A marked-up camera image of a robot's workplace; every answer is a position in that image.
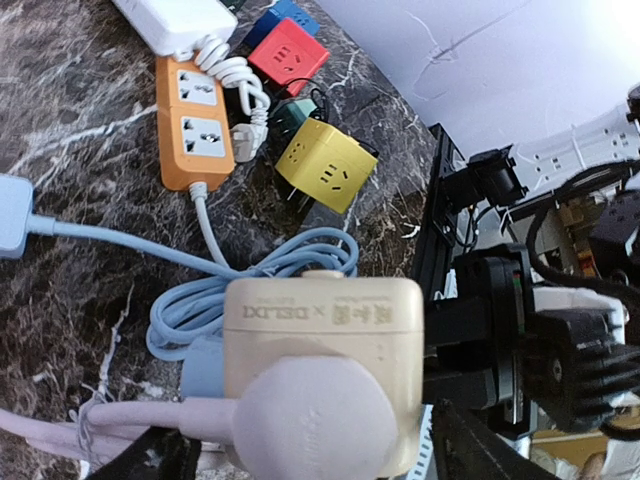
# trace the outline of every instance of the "white wall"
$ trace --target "white wall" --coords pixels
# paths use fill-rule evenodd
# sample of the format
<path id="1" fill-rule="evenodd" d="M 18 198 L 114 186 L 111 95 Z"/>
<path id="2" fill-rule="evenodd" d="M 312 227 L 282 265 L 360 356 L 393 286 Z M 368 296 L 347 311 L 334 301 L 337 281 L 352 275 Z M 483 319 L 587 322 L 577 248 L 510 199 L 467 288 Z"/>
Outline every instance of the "white wall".
<path id="1" fill-rule="evenodd" d="M 317 0 L 465 155 L 546 137 L 640 82 L 640 0 Z"/>

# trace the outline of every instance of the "power strip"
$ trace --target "power strip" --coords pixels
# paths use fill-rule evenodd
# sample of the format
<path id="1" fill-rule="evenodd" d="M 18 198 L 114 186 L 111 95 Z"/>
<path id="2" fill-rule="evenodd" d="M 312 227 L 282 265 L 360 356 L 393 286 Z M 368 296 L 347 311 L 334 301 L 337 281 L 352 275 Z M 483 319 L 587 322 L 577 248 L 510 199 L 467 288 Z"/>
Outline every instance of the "power strip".
<path id="1" fill-rule="evenodd" d="M 193 52 L 208 36 L 226 42 L 238 19 L 219 0 L 113 0 L 153 52 Z"/>
<path id="2" fill-rule="evenodd" d="M 235 165 L 220 82 L 193 62 L 159 57 L 156 88 L 162 183 L 174 191 L 196 182 L 217 190 Z"/>

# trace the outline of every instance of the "orange power strip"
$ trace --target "orange power strip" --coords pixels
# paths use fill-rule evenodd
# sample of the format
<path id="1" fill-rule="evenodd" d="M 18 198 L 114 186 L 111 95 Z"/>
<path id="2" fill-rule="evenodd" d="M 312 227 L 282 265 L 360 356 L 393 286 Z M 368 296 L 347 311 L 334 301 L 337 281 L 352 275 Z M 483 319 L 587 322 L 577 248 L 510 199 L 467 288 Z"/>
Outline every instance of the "orange power strip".
<path id="1" fill-rule="evenodd" d="M 186 191 L 206 182 L 217 190 L 235 166 L 221 85 L 193 62 L 159 57 L 156 89 L 162 183 Z"/>

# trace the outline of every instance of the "white power adapter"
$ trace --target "white power adapter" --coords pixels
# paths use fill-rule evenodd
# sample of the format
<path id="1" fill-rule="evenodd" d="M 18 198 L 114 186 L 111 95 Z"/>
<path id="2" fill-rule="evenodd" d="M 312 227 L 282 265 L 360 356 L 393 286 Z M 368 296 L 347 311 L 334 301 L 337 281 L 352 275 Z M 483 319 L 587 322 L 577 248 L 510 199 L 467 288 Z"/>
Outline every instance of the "white power adapter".
<path id="1" fill-rule="evenodd" d="M 238 20 L 219 0 L 113 0 L 153 52 L 190 52 L 210 35 L 229 40 Z"/>
<path id="2" fill-rule="evenodd" d="M 406 473 L 418 457 L 422 417 L 420 287 L 407 279 L 342 278 L 327 271 L 303 277 L 244 279 L 227 288 L 225 396 L 242 397 L 283 357 L 351 358 L 373 375 L 396 417 L 395 448 L 378 477 Z M 333 394 L 357 401 L 357 392 Z"/>

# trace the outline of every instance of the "blue cube socket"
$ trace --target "blue cube socket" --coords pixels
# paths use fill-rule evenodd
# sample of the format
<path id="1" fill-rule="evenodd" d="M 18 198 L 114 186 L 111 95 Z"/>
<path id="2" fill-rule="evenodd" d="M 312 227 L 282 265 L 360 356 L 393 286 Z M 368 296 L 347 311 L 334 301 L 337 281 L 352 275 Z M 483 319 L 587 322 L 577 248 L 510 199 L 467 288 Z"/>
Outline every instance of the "blue cube socket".
<path id="1" fill-rule="evenodd" d="M 307 12 L 302 10 L 298 5 L 291 0 L 280 0 L 273 7 L 256 22 L 251 31 L 244 39 L 244 43 L 251 48 L 257 47 L 262 40 L 265 39 L 271 30 L 278 25 L 285 18 L 291 18 L 296 22 L 305 32 L 312 37 L 315 37 L 320 25 L 313 18 L 309 16 Z"/>

